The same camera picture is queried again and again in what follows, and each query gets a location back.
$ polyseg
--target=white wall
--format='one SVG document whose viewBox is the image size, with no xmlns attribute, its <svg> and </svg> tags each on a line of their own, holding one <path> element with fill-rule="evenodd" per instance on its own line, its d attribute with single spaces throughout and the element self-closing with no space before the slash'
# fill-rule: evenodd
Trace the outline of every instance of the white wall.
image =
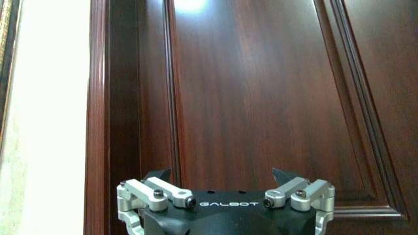
<svg viewBox="0 0 418 235">
<path fill-rule="evenodd" d="M 23 0 L 0 234 L 83 233 L 90 0 Z"/>
</svg>

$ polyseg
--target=silver metal bracket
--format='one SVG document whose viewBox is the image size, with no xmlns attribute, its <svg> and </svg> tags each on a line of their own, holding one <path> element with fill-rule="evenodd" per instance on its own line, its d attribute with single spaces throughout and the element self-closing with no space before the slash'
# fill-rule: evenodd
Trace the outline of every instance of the silver metal bracket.
<svg viewBox="0 0 418 235">
<path fill-rule="evenodd" d="M 161 212 L 169 207 L 169 200 L 178 208 L 193 208 L 197 199 L 189 189 L 178 188 L 157 177 L 149 178 L 145 183 L 133 179 L 118 186 L 118 219 L 126 223 L 130 235 L 145 235 L 141 217 L 135 209 L 150 208 Z"/>
<path fill-rule="evenodd" d="M 290 198 L 293 193 L 308 187 L 308 182 L 309 181 L 305 178 L 295 177 L 277 189 L 269 189 L 265 193 L 265 207 L 271 209 L 283 207 L 286 205 L 286 200 Z"/>
<path fill-rule="evenodd" d="M 336 187 L 325 180 L 310 183 L 295 177 L 277 189 L 266 191 L 265 207 L 283 207 L 289 198 L 294 210 L 306 212 L 312 207 L 317 210 L 316 235 L 324 235 L 328 222 L 334 220 Z"/>
<path fill-rule="evenodd" d="M 145 184 L 163 190 L 175 207 L 190 209 L 197 205 L 197 199 L 189 189 L 179 188 L 157 177 L 149 178 Z"/>
</svg>

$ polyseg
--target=raised door panel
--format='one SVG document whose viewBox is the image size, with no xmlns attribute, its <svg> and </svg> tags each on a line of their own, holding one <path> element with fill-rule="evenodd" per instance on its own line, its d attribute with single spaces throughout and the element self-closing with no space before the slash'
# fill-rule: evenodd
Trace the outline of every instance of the raised door panel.
<svg viewBox="0 0 418 235">
<path fill-rule="evenodd" d="M 171 167 L 186 188 L 267 189 L 278 167 L 334 183 L 332 230 L 370 228 L 348 217 L 405 219 L 345 7 L 142 2 L 143 174 Z"/>
<path fill-rule="evenodd" d="M 278 167 L 330 180 L 338 206 L 385 207 L 324 4 L 186 2 L 170 9 L 182 185 L 273 188 Z"/>
<path fill-rule="evenodd" d="M 418 1 L 345 1 L 365 80 L 412 224 L 418 230 Z"/>
</svg>

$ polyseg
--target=wood grain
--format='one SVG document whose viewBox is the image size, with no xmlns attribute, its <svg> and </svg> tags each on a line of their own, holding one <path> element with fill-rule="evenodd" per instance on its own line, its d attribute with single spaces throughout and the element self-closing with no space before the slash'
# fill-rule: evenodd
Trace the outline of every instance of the wood grain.
<svg viewBox="0 0 418 235">
<path fill-rule="evenodd" d="M 91 1 L 84 234 L 110 232 L 107 0 Z"/>
<path fill-rule="evenodd" d="M 174 170 L 175 141 L 170 122 L 170 85 L 166 48 L 165 1 L 139 2 L 139 90 L 142 172 Z"/>
<path fill-rule="evenodd" d="M 110 1 L 110 203 L 111 234 L 125 234 L 118 220 L 117 187 L 141 179 L 137 0 Z"/>
<path fill-rule="evenodd" d="M 137 1 L 91 3 L 86 223 L 88 235 L 125 234 L 117 186 L 141 178 Z"/>
<path fill-rule="evenodd" d="M 174 7 L 183 186 L 271 188 L 275 166 L 333 181 L 340 206 L 388 205 L 316 5 Z"/>
</svg>

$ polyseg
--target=hex bolt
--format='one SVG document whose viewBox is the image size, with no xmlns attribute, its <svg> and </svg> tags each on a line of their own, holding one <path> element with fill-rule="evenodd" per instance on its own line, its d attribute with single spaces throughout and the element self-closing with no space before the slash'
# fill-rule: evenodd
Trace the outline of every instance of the hex bolt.
<svg viewBox="0 0 418 235">
<path fill-rule="evenodd" d="M 154 190 L 154 197 L 157 199 L 163 198 L 165 197 L 165 192 L 161 189 Z"/>
<path fill-rule="evenodd" d="M 302 189 L 299 189 L 299 190 L 297 190 L 295 195 L 297 195 L 299 198 L 305 199 L 305 198 L 306 198 L 306 191 L 302 190 Z"/>
<path fill-rule="evenodd" d="M 263 200 L 263 205 L 266 208 L 271 208 L 274 206 L 274 201 L 269 198 Z"/>
</svg>

